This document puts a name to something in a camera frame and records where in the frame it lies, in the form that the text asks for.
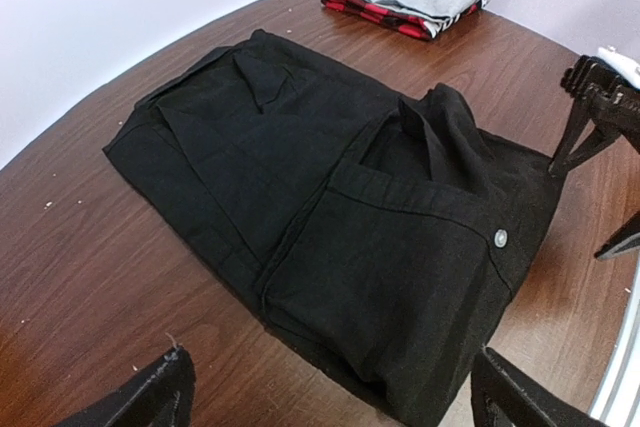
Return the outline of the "red black plaid shirt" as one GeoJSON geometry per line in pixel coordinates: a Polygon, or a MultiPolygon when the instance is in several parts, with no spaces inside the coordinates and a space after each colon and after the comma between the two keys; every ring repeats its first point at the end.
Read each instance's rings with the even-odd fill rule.
{"type": "Polygon", "coordinates": [[[330,10],[361,17],[414,39],[429,41],[438,35],[428,28],[425,20],[417,16],[397,13],[366,0],[321,0],[321,4],[330,10]]]}

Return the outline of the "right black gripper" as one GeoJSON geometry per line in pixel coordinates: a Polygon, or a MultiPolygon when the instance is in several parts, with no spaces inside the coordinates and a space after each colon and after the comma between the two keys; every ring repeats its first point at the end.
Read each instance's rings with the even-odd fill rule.
{"type": "MultiPolygon", "coordinates": [[[[574,99],[561,140],[549,166],[552,177],[564,177],[608,146],[608,132],[595,126],[578,145],[593,117],[639,115],[639,89],[622,74],[595,56],[581,55],[568,68],[560,86],[574,99]]],[[[608,260],[639,249],[640,211],[636,211],[594,253],[608,260]]]]}

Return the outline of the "front aluminium rail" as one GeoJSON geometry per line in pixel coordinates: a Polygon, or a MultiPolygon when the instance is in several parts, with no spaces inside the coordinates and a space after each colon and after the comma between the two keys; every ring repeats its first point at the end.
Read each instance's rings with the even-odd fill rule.
{"type": "Polygon", "coordinates": [[[607,426],[639,427],[639,271],[613,353],[589,415],[607,426]]]}

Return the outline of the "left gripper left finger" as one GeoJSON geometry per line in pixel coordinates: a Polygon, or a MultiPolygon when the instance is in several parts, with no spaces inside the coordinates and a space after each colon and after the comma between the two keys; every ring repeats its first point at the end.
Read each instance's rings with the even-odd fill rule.
{"type": "Polygon", "coordinates": [[[177,345],[104,398],[60,421],[73,426],[188,427],[196,375],[189,352],[177,345]]]}

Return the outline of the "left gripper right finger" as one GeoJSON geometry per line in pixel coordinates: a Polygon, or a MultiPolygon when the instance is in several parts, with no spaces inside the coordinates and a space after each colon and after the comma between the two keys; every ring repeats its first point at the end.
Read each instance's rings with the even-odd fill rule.
{"type": "Polygon", "coordinates": [[[601,426],[490,347],[475,356],[471,406],[476,426],[601,426]]]}

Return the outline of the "black long sleeve shirt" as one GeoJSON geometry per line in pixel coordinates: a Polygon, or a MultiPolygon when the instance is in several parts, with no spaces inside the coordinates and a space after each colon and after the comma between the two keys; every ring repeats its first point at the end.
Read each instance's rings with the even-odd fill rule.
{"type": "Polygon", "coordinates": [[[105,154],[272,332],[408,426],[440,423],[564,181],[422,99],[256,31],[138,101],[105,154]]]}

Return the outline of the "black printed folded shirt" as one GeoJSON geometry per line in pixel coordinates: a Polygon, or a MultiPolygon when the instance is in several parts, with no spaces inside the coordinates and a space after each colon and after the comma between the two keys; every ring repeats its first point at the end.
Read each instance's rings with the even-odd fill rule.
{"type": "Polygon", "coordinates": [[[458,14],[440,19],[421,20],[420,25],[429,34],[430,38],[434,39],[442,32],[455,25],[461,18],[483,10],[490,1],[491,0],[477,0],[471,6],[464,9],[458,14]]]}

